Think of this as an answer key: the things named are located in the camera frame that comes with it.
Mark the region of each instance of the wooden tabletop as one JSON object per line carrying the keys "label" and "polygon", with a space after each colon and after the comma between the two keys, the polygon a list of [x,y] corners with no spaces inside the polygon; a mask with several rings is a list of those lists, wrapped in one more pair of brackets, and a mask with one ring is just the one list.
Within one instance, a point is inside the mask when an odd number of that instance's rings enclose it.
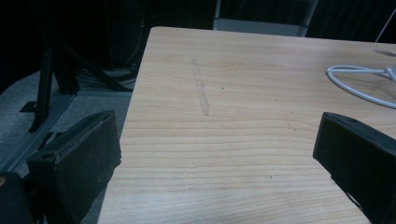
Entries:
{"label": "wooden tabletop", "polygon": [[[395,45],[151,30],[100,223],[368,223],[313,159],[323,112],[396,137],[396,110],[335,86],[339,63],[393,66]],[[395,84],[343,75],[396,101]]]}

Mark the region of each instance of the gray floor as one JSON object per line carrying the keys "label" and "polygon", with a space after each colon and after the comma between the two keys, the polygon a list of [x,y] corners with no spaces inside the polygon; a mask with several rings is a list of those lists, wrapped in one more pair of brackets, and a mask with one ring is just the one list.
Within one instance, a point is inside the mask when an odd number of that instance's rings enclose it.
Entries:
{"label": "gray floor", "polygon": [[[0,95],[0,164],[29,135],[28,130],[34,120],[33,113],[22,113],[21,108],[28,101],[36,101],[39,73],[32,74],[9,87]],[[51,104],[60,97],[56,82],[52,83]],[[82,87],[71,104],[50,128],[52,132],[64,132],[79,120],[104,110],[116,111],[118,131],[121,134],[126,112],[131,101],[131,93],[96,90]],[[20,175],[27,174],[25,164],[14,170]],[[96,198],[91,211],[82,223],[96,223],[99,217],[105,189]]]}

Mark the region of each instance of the white cord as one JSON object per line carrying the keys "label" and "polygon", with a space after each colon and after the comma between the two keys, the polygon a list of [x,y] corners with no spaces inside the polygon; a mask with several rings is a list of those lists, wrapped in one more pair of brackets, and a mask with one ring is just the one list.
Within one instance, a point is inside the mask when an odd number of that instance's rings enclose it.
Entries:
{"label": "white cord", "polygon": [[381,77],[385,77],[388,78],[394,82],[396,82],[396,66],[394,66],[393,68],[389,68],[389,67],[385,67],[385,69],[370,69],[370,68],[366,68],[366,67],[360,67],[360,66],[354,66],[354,65],[345,65],[345,64],[337,64],[334,66],[331,66],[330,68],[327,69],[327,76],[329,77],[329,79],[337,86],[339,86],[341,89],[348,91],[351,94],[354,94],[364,100],[370,101],[372,103],[376,103],[378,105],[384,105],[390,108],[394,108],[396,109],[396,104],[388,102],[388,101],[384,101],[384,100],[380,100],[378,98],[375,98],[371,95],[367,95],[361,91],[357,91],[351,87],[349,87],[348,85],[346,85],[345,83],[343,83],[342,81],[340,81],[338,78],[336,78],[333,73],[365,73],[365,74],[374,74],[374,75],[378,75]]}

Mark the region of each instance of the wood grain surface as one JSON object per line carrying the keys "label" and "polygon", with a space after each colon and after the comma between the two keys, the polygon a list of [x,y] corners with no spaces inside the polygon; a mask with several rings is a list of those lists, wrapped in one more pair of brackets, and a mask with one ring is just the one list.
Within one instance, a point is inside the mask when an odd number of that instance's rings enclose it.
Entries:
{"label": "wood grain surface", "polygon": [[[396,137],[394,109],[325,74],[339,63],[393,66],[380,50],[396,47],[152,29],[99,222],[369,223],[312,154],[325,111]],[[339,77],[396,101],[387,79]]]}

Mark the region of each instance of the dark background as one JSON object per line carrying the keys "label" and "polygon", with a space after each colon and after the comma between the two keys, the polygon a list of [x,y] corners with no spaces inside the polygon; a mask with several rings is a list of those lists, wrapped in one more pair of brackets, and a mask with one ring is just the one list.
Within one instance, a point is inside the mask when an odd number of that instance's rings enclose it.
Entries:
{"label": "dark background", "polygon": [[[0,92],[40,69],[42,27],[35,23],[36,0],[7,0],[0,7]],[[216,0],[48,0],[67,44],[101,69],[139,65],[149,29],[174,26],[212,29]],[[303,0],[223,0],[227,19],[299,24]],[[374,42],[394,0],[319,0],[307,36]],[[393,18],[380,42],[395,43]]]}

